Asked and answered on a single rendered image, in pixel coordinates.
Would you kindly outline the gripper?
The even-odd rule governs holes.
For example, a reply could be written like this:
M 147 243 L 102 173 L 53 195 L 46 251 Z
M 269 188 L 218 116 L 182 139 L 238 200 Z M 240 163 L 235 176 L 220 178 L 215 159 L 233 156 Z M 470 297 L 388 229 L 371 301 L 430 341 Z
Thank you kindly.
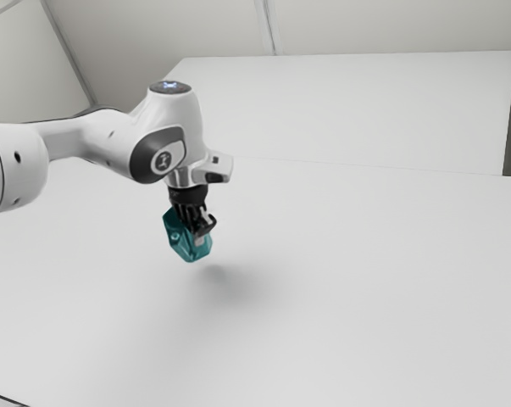
M 169 201 L 182 222 L 195 222 L 193 242 L 200 247 L 215 228 L 217 220 L 206 210 L 207 185 L 188 188 L 168 187 Z

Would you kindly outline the teal faceted mug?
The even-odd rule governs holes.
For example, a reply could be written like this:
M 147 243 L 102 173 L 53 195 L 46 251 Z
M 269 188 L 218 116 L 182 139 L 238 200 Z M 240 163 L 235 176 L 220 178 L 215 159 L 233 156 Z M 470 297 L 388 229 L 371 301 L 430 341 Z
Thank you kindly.
M 174 208 L 162 216 L 170 247 L 187 263 L 194 263 L 210 255 L 213 240 L 210 234 L 195 238 L 181 222 Z

